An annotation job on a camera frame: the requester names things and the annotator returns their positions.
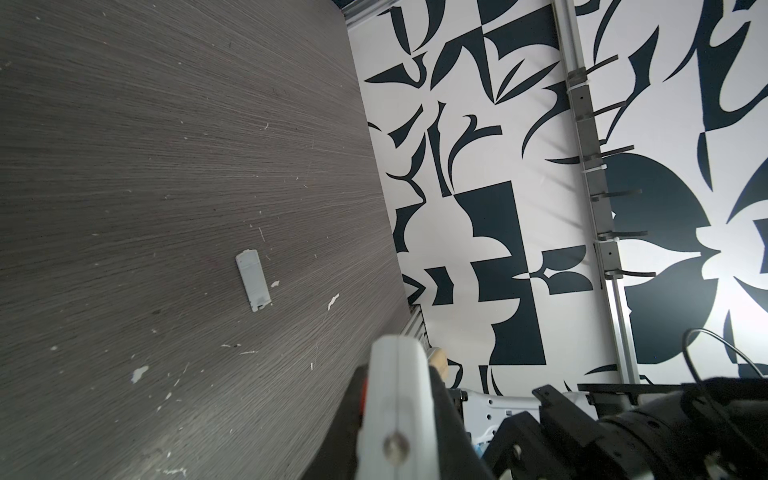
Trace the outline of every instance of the wood grain surface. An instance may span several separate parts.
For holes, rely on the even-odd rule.
[[[339,10],[11,0],[0,67],[0,478],[297,477],[408,319]]]

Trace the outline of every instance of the white paint chip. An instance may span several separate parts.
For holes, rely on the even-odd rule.
[[[337,298],[339,298],[339,294],[338,294],[338,293],[337,293],[336,295],[334,295],[334,296],[333,296],[333,298],[331,299],[331,301],[330,301],[330,302],[328,302],[328,310],[331,310],[331,305],[333,305],[334,303],[336,303],[336,299],[337,299]]]
[[[142,366],[141,368],[134,370],[134,375],[131,377],[131,383],[136,383],[141,380],[141,376],[149,370],[149,365]]]
[[[187,469],[186,468],[174,468],[172,470],[163,470],[163,473],[165,475],[176,475],[177,473],[181,473],[184,475],[184,477],[187,477]]]

